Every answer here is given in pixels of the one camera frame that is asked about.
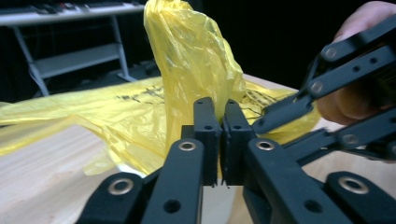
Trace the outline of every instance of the human hand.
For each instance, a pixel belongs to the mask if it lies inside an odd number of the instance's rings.
[[[333,42],[367,30],[395,13],[394,4],[380,1],[367,2],[344,21],[335,34]],[[368,91],[359,82],[318,99],[317,105],[323,118],[343,125],[355,123],[383,109],[372,102]]]

